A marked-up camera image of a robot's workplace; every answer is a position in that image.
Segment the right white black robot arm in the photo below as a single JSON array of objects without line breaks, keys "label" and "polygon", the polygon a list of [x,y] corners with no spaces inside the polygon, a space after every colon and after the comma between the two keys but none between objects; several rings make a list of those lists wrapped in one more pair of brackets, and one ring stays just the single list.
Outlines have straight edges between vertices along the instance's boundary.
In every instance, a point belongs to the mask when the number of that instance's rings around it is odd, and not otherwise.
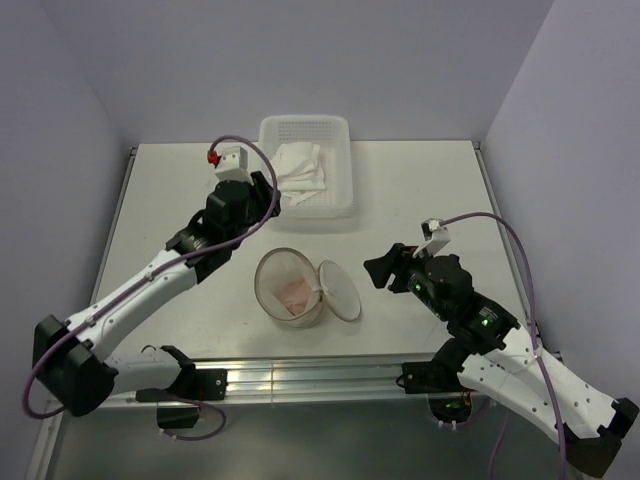
[{"label": "right white black robot arm", "polygon": [[556,441],[575,469],[605,475],[639,414],[635,403],[598,391],[533,346],[511,313],[474,289],[456,255],[416,255],[396,243],[364,268],[376,288],[413,294],[451,336],[431,360],[403,363],[397,383],[406,393],[480,392]]}]

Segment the white bra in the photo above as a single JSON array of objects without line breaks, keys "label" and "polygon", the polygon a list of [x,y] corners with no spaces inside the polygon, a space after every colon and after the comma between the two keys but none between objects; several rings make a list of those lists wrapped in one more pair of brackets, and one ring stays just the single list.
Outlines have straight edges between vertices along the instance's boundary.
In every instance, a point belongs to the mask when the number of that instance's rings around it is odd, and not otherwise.
[{"label": "white bra", "polygon": [[320,150],[312,142],[285,143],[271,159],[279,191],[291,207],[326,190]]}]

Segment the mesh laundry bag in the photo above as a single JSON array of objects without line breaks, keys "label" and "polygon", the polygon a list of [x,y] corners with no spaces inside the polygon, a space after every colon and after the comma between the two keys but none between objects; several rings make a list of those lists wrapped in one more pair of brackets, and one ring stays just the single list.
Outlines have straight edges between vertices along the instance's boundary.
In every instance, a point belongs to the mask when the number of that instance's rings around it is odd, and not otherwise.
[{"label": "mesh laundry bag", "polygon": [[314,265],[292,248],[267,252],[253,286],[262,310],[285,327],[312,327],[326,310],[343,322],[358,320],[362,312],[355,283],[341,266],[331,260]]}]

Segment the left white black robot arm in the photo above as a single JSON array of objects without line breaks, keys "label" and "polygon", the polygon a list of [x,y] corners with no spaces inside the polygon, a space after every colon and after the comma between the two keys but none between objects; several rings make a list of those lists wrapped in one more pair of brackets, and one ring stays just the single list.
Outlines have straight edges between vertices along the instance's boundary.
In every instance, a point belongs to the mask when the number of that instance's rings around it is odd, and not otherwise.
[{"label": "left white black robot arm", "polygon": [[117,358],[116,347],[173,298],[227,263],[241,242],[280,213],[274,173],[238,171],[220,180],[199,210],[139,273],[101,301],[66,320],[48,316],[34,331],[32,371],[75,417],[113,394],[159,390],[183,399],[194,389],[193,360],[172,345]]}]

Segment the pink bra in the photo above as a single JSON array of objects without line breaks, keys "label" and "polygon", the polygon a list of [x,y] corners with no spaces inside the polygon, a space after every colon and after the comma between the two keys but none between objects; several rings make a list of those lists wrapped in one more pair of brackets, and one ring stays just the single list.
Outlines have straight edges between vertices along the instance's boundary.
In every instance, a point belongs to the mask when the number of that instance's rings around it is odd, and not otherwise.
[{"label": "pink bra", "polygon": [[279,288],[275,297],[291,315],[298,316],[306,311],[312,293],[309,283],[299,278]]}]

